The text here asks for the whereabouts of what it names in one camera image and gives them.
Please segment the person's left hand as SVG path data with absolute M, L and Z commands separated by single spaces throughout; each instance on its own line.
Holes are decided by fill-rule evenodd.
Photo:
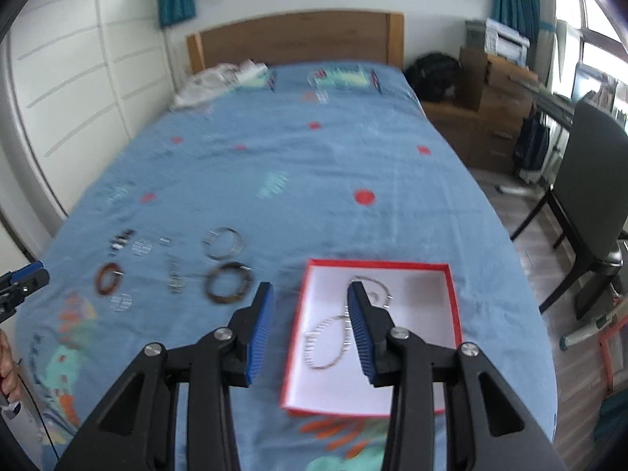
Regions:
M 9 403 L 20 402 L 21 385 L 13 360 L 12 348 L 4 332 L 1 332 L 0 355 L 1 392 L 7 397 Z

